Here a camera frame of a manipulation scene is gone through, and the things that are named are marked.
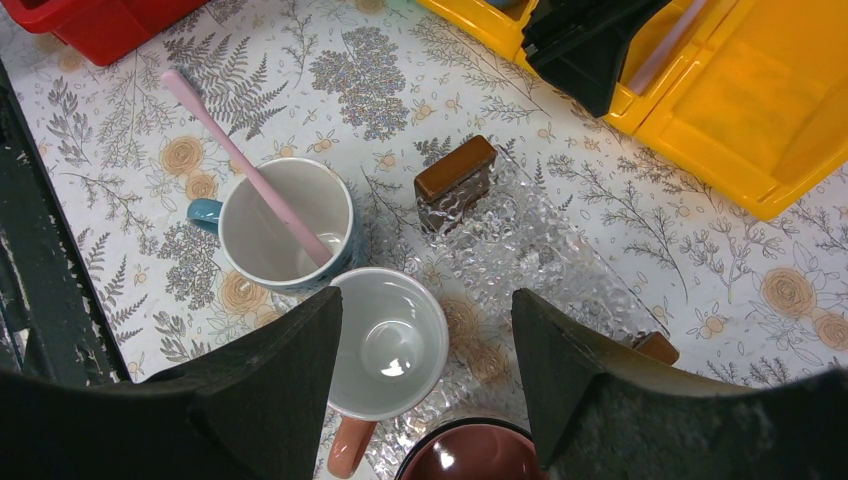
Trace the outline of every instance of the crumpled clear plastic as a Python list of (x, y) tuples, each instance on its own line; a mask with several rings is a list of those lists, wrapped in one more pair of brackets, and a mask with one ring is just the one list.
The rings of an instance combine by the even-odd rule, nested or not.
[[(372, 206), (373, 199), (356, 199), (368, 232), (368, 263), (419, 280), (439, 299), (450, 330), (450, 355), (433, 391), (414, 409), (380, 422), (368, 445), (365, 458), (383, 480), (394, 478), (427, 432), (469, 409), (530, 430), (512, 337), (513, 291), (531, 288), (628, 346), (650, 332), (668, 336), (538, 185), (498, 151), (488, 170), (489, 191), (475, 205), (462, 211), (460, 196), (452, 200), (451, 193), (440, 200), (439, 211), (449, 213), (440, 213), (445, 222), (439, 231), (421, 229), (416, 212), (401, 217)], [(473, 175), (452, 192), (481, 181), (482, 174)], [(418, 208), (424, 216), (433, 213), (426, 205)], [(284, 297), (275, 303), (281, 311), (292, 306)], [(324, 454), (338, 423), (338, 414), (328, 411)]]

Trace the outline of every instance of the mug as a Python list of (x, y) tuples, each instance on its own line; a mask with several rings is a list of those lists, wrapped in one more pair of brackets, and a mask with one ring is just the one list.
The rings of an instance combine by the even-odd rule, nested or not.
[(491, 417), (440, 423), (412, 447), (396, 480), (546, 480), (522, 428)]
[(327, 470), (350, 478), (377, 422), (414, 408), (436, 385), (448, 356), (448, 325), (423, 285), (386, 268), (336, 277), (342, 333), (328, 404), (342, 414)]
[(257, 167), (333, 252), (318, 267), (253, 185), (243, 179), (223, 203), (191, 202), (188, 218), (218, 235), (227, 260), (242, 275), (288, 295), (314, 292), (335, 275), (364, 263), (364, 236), (350, 191), (325, 165), (280, 158)]

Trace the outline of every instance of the mug handle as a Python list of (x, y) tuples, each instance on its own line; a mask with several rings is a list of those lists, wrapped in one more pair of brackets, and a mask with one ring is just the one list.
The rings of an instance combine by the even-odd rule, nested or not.
[(218, 219), (221, 217), (223, 203), (208, 198), (198, 198), (188, 205), (186, 217), (191, 223), (218, 235)]
[(377, 422), (343, 416), (327, 459), (327, 471), (336, 478), (352, 477), (376, 427)]

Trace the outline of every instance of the white mug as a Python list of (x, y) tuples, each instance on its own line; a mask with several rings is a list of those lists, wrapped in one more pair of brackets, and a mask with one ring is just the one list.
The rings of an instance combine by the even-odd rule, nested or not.
[(342, 333), (328, 403), (342, 414), (327, 470), (350, 478), (376, 422), (418, 405), (448, 356), (448, 324), (439, 302), (413, 278), (385, 268), (336, 277)]
[(364, 264), (362, 226), (344, 181), (306, 158), (263, 163), (259, 172), (333, 252), (315, 265), (253, 185), (244, 179), (223, 202), (197, 199), (188, 208), (195, 225), (218, 235), (227, 260), (269, 290), (305, 294), (342, 271)]

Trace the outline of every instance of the mug rim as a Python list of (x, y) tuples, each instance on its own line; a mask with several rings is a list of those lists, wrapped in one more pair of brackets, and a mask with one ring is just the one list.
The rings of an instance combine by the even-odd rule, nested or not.
[(465, 417), (465, 418), (458, 418), (456, 420), (451, 420), (451, 421), (449, 421), (449, 422), (447, 422), (443, 425), (438, 426), (437, 428), (433, 429), (433, 431), (428, 432), (420, 440), (415, 442), (415, 445), (412, 446), (412, 448), (409, 450), (409, 452), (407, 452), (406, 455), (403, 457), (403, 461), (400, 462), (400, 465), (398, 466), (398, 469), (397, 469), (397, 473), (395, 473), (394, 480), (402, 480), (403, 475), (406, 473), (406, 470), (410, 467), (410, 465), (412, 464), (412, 461), (415, 459), (415, 457), (419, 453), (421, 453), (424, 450), (425, 447), (427, 447), (428, 445), (433, 443), (433, 441), (436, 440), (437, 438), (439, 438), (442, 434), (444, 434), (444, 433), (446, 433), (450, 430), (453, 430), (454, 428), (467, 427), (467, 426), (470, 426), (470, 425), (488, 425), (488, 426), (492, 426), (492, 427), (505, 428), (507, 430), (510, 430), (510, 431), (517, 433), (518, 435), (524, 437), (531, 444), (533, 444), (534, 448), (535, 448), (535, 443), (533, 442), (533, 436), (530, 435), (530, 432), (525, 430), (523, 427), (516, 425), (512, 422), (509, 422), (507, 420), (501, 420), (500, 418), (494, 418), (494, 417), (481, 417), (481, 416), (471, 416), (471, 417)]
[[(425, 287), (421, 282), (419, 282), (418, 280), (412, 278), (411, 276), (409, 276), (409, 275), (407, 275), (403, 272), (393, 270), (391, 268), (384, 268), (384, 267), (356, 268), (356, 269), (353, 269), (349, 272), (345, 272), (345, 273), (337, 276), (336, 278), (334, 278), (330, 282), (330, 285), (333, 286), (333, 287), (338, 287), (338, 283), (340, 281), (344, 281), (344, 280), (352, 278), (352, 277), (361, 276), (361, 275), (368, 275), (368, 274), (372, 274), (372, 273), (388, 274), (390, 276), (394, 276), (396, 278), (404, 280), (407, 283), (411, 284), (413, 287), (415, 287), (415, 289), (417, 291), (419, 291), (421, 294), (423, 294), (424, 298), (428, 302), (430, 302), (430, 304), (434, 307), (435, 312), (436, 312), (436, 320), (437, 320), (437, 323), (438, 323), (437, 327), (438, 327), (438, 330), (439, 330), (439, 339), (438, 339), (439, 340), (439, 343), (438, 343), (439, 351), (438, 351), (437, 357), (436, 357), (436, 365), (437, 365), (438, 368), (434, 368), (433, 371), (430, 372), (430, 376), (427, 377), (427, 381), (424, 383), (424, 385), (426, 385), (427, 388), (422, 389), (420, 393), (415, 395), (415, 397), (412, 397), (409, 401), (404, 403), (401, 407), (394, 408), (393, 410), (388, 411), (388, 412), (384, 412), (380, 415), (362, 415), (362, 414), (359, 414), (359, 413), (356, 413), (356, 412), (352, 412), (352, 411), (350, 411), (346, 408), (339, 407), (338, 405), (335, 404), (335, 402), (333, 402), (330, 399), (329, 394), (327, 395), (327, 405), (329, 405), (330, 408), (341, 413), (342, 415), (344, 415), (346, 417), (356, 418), (356, 419), (359, 419), (359, 420), (379, 422), (379, 421), (382, 421), (382, 420), (387, 420), (389, 418), (394, 418), (394, 417), (401, 415), (401, 414), (403, 414), (403, 413), (405, 413), (409, 410), (412, 410), (419, 403), (421, 403), (421, 401), (424, 400), (427, 397), (427, 395), (430, 395), (430, 392), (433, 391), (433, 388), (435, 388), (436, 383), (438, 383), (439, 379), (442, 378), (442, 374), (444, 373), (444, 370), (445, 370), (445, 365), (447, 364), (448, 350), (449, 350), (449, 346), (448, 346), (449, 345), (449, 336), (448, 336), (447, 317), (445, 317), (445, 312), (444, 312), (444, 310), (442, 310), (442, 306), (439, 304), (438, 299), (436, 299), (436, 297), (430, 292), (430, 290), (428, 290), (427, 287)], [(342, 318), (342, 329), (344, 329), (344, 318)]]
[(233, 257), (230, 255), (230, 252), (227, 249), (227, 244), (224, 241), (223, 231), (224, 231), (225, 219), (226, 219), (226, 216), (227, 216), (227, 206), (229, 205), (230, 199), (233, 198), (233, 193), (235, 193), (236, 190), (241, 188), (242, 185), (244, 185), (245, 183), (250, 184), (250, 181), (248, 180), (247, 177), (241, 179), (241, 181), (238, 184), (236, 184), (236, 186), (233, 188), (233, 190), (227, 196), (227, 199), (222, 202), (221, 215), (220, 215), (220, 218), (218, 219), (218, 239), (221, 242), (221, 250), (224, 251), (224, 256), (227, 257), (227, 261), (230, 262), (230, 265), (232, 265), (233, 268), (238, 270), (239, 273), (241, 273), (242, 275), (247, 277), (248, 280), (251, 280), (251, 281), (256, 282), (260, 285), (270, 287), (270, 288), (290, 288), (290, 287), (300, 286), (300, 285), (305, 284), (305, 283), (309, 283), (312, 280), (315, 280), (316, 278), (320, 277), (321, 275), (324, 274), (324, 272), (327, 271), (327, 269), (329, 269), (334, 263), (336, 263), (336, 261), (338, 261), (338, 259), (342, 256), (342, 254), (345, 251), (345, 248), (350, 243), (351, 236), (353, 235), (354, 205), (353, 205), (353, 198), (350, 196), (350, 191), (348, 190), (347, 185), (344, 183), (344, 180), (342, 180), (342, 178), (336, 172), (331, 170), (329, 167), (327, 167), (323, 163), (318, 162), (316, 160), (312, 160), (310, 158), (304, 158), (304, 157), (281, 157), (281, 158), (275, 158), (273, 160), (268, 160), (267, 162), (264, 162), (264, 163), (258, 165), (256, 168), (258, 170), (262, 170), (263, 168), (267, 168), (267, 167), (269, 167), (273, 164), (277, 164), (277, 163), (306, 163), (308, 165), (318, 167), (320, 170), (323, 170), (325, 173), (329, 174), (330, 177), (332, 177), (336, 181), (336, 183), (341, 187), (342, 192), (344, 192), (344, 195), (345, 195), (345, 201), (347, 202), (348, 217), (347, 217), (347, 228), (345, 229), (344, 240), (342, 241), (342, 245), (341, 245), (341, 248), (339, 248), (339, 251), (334, 253), (333, 256), (330, 257), (330, 260), (328, 260), (324, 265), (318, 267), (314, 272), (310, 273), (309, 275), (303, 276), (303, 277), (295, 278), (293, 280), (269, 280), (269, 279), (257, 277), (256, 275), (253, 275), (252, 273), (250, 273), (247, 270), (245, 270), (244, 268), (242, 268), (242, 266), (239, 265), (238, 262), (236, 262), (233, 259)]

